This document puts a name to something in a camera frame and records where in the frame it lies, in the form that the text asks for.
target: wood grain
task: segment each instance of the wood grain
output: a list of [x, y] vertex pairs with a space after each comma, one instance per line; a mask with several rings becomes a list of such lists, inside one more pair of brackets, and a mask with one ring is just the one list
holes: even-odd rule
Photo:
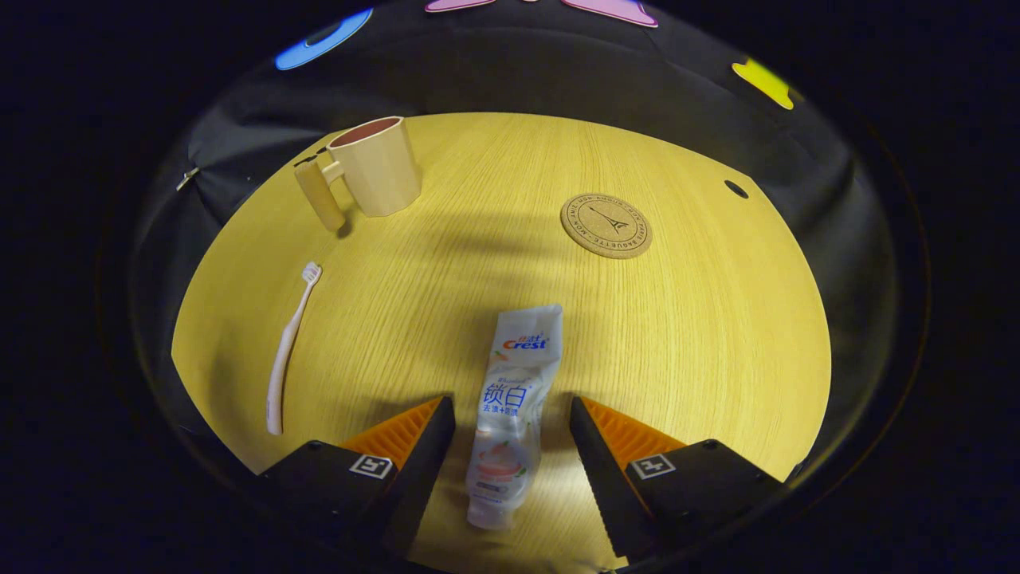
[[[572, 119], [456, 113], [407, 127], [423, 173], [413, 205], [367, 218], [337, 181], [351, 227], [330, 233], [287, 164], [192, 279], [173, 361], [252, 472], [309, 439], [339, 443], [451, 394], [458, 430], [410, 558], [455, 572], [594, 572], [625, 561], [613, 557], [567, 429], [573, 394], [686, 443], [722, 440], [780, 480], [804, 459], [828, 398], [827, 327], [797, 242], [751, 178]], [[651, 248], [615, 260], [575, 244], [559, 212], [578, 193], [634, 205], [654, 229]], [[271, 436], [266, 385], [309, 260], [323, 274], [291, 357], [284, 434]], [[463, 480], [497, 314], [548, 304], [564, 308], [564, 359], [542, 468], [515, 527], [483, 532], [465, 520]]]

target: pink sticker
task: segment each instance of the pink sticker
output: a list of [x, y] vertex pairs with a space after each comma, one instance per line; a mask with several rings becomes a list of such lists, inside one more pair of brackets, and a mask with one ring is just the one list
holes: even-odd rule
[[425, 5], [426, 12], [449, 12], [450, 10], [460, 10], [462, 8], [473, 8], [482, 4], [489, 4], [496, 0], [436, 0]]
[[638, 25], [659, 28], [659, 21], [648, 15], [641, 2], [634, 0], [562, 0], [567, 6], [580, 8]]

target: yellow sticker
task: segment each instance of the yellow sticker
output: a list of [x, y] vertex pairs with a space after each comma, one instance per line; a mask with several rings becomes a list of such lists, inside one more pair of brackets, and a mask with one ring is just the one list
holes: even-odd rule
[[789, 86], [772, 73], [762, 64], [748, 58], [748, 63], [734, 63], [733, 71], [763, 94], [772, 98], [772, 101], [785, 109], [794, 109], [794, 100], [789, 99]]

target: beige cup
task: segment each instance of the beige cup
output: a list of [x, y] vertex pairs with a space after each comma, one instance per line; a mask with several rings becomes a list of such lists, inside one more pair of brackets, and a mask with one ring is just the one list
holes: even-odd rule
[[294, 173], [329, 230], [337, 230], [345, 221], [328, 187], [341, 175], [369, 217], [395, 213], [421, 194], [421, 174], [403, 117], [381, 117], [351, 127], [329, 142], [326, 150], [333, 163], [320, 170], [315, 161], [308, 161], [298, 165]]

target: white toothbrush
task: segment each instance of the white toothbrush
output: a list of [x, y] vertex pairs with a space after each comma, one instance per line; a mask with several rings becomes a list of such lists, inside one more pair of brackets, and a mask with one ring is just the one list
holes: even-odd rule
[[283, 434], [284, 428], [280, 425], [280, 397], [284, 394], [284, 373], [287, 372], [287, 360], [291, 357], [291, 348], [294, 347], [294, 338], [298, 336], [298, 326], [301, 325], [301, 316], [305, 313], [305, 306], [308, 304], [308, 295], [312, 293], [312, 286], [318, 282], [318, 277], [322, 275], [322, 267], [315, 264], [315, 261], [305, 265], [301, 271], [301, 277], [308, 282], [305, 289], [305, 297], [301, 298], [301, 305], [298, 306], [297, 313], [291, 318], [291, 322], [284, 327], [284, 335], [279, 338], [279, 349], [276, 350], [276, 361], [272, 364], [272, 374], [269, 375], [269, 394], [265, 398], [265, 428], [269, 434]]

